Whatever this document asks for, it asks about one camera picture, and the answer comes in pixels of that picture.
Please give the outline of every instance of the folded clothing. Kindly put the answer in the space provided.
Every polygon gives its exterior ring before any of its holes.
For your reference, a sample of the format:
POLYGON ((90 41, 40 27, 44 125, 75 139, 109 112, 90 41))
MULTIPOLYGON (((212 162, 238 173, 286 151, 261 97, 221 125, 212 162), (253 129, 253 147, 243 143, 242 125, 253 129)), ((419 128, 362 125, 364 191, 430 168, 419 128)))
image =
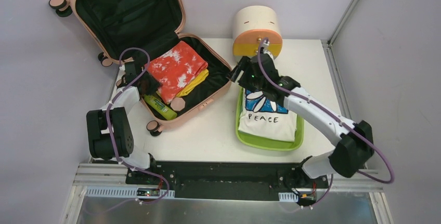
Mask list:
POLYGON ((196 78, 192 79, 191 82, 176 95, 176 97, 179 98, 188 95, 197 85, 202 83, 206 77, 208 77, 208 69, 203 70, 198 76, 196 76, 196 78))
POLYGON ((261 91, 244 90, 239 131, 280 141, 295 141, 297 115, 269 101, 261 91))
POLYGON ((158 92, 162 100, 169 104, 207 67, 208 63, 193 48, 180 41, 171 50, 152 60, 147 71, 162 83, 158 92))

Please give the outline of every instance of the pink suitcase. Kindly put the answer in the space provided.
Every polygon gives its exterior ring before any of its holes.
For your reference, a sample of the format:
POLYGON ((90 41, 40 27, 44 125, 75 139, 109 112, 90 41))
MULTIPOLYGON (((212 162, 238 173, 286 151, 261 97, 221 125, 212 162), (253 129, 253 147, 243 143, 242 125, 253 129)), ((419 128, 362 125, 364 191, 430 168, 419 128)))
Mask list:
MULTIPOLYGON (((231 82, 226 74, 229 64, 194 34, 181 33, 185 11, 181 0, 50 0, 49 5, 60 17, 72 12, 94 37, 103 53, 98 56, 103 66, 118 63, 120 53, 129 47, 146 50, 154 59, 179 41, 190 45, 209 64, 209 76, 189 95, 178 117, 167 121, 141 100, 156 121, 165 128, 175 128, 223 96, 231 82)), ((127 52, 124 61, 145 59, 140 52, 127 52)))

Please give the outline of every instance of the yellow cloth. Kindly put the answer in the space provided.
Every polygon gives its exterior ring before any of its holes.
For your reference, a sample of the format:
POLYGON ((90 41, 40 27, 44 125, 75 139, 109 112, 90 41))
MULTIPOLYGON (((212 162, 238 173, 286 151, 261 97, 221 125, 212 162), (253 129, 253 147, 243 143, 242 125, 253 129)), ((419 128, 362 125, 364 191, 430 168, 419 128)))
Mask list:
POLYGON ((203 70, 201 73, 199 73, 198 76, 194 78, 184 89, 182 89, 178 94, 176 94, 176 97, 183 97, 188 95, 197 85, 202 83, 206 77, 208 77, 208 69, 203 70))

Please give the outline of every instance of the white t-shirt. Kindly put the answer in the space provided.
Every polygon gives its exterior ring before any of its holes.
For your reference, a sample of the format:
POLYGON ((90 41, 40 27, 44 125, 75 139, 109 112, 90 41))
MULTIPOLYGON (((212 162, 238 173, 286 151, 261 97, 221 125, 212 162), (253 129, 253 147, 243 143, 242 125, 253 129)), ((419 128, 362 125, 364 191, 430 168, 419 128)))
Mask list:
POLYGON ((274 140, 294 142, 297 115, 269 101, 261 91, 244 89, 239 131, 274 140))

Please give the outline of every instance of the yellow-green bottle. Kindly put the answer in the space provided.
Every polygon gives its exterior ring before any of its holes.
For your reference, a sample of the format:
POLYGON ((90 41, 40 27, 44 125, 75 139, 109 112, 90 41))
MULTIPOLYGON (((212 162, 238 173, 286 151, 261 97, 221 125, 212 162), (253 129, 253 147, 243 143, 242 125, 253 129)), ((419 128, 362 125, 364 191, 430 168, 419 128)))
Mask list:
POLYGON ((144 101, 152 106, 159 114, 161 114, 166 120, 175 119, 178 114, 166 106, 160 99, 152 95, 144 95, 144 101))

